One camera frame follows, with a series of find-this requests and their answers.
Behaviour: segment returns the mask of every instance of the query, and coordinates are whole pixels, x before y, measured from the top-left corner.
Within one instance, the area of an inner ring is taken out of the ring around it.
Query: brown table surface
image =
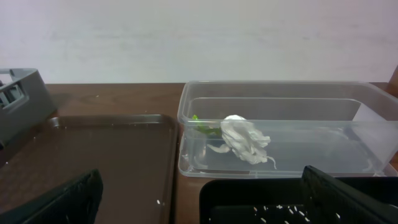
[[[398,88],[373,83],[398,97]],[[59,116],[166,114],[177,119],[183,83],[47,85]],[[391,160],[398,169],[398,154]],[[185,177],[175,169],[175,222],[199,223],[199,191],[211,179]]]

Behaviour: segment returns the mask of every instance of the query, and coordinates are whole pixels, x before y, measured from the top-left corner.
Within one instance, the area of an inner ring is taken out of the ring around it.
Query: white wall
[[[388,82],[397,0],[0,0],[0,67],[46,83]]]

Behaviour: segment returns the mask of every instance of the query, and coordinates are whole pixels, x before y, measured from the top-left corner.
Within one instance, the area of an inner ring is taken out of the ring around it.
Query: black plastic tray
[[[397,177],[341,177],[337,179],[380,202],[398,206]],[[303,206],[304,198],[300,181],[301,179],[211,181],[203,186],[200,192],[200,223],[265,224],[261,218],[267,224],[285,224],[285,221],[289,224],[311,223],[305,219],[311,218]]]

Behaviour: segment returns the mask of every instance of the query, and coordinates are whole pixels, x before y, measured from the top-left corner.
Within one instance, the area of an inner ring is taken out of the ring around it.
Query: black object
[[[102,192],[100,173],[92,170],[0,215],[0,223],[92,224]]]
[[[334,179],[313,167],[302,179],[214,180],[200,192],[200,223],[398,223],[396,189],[397,177]],[[358,218],[375,214],[388,219]]]
[[[379,202],[314,167],[304,168],[302,185],[305,208],[314,223],[398,223],[397,208]],[[378,187],[391,196],[396,195],[397,189],[396,184]]]

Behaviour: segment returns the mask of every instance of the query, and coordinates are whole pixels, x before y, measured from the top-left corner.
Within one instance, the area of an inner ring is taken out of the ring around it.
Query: gray plastic crate
[[[0,69],[12,81],[0,82],[0,150],[19,133],[45,120],[56,110],[37,69]]]

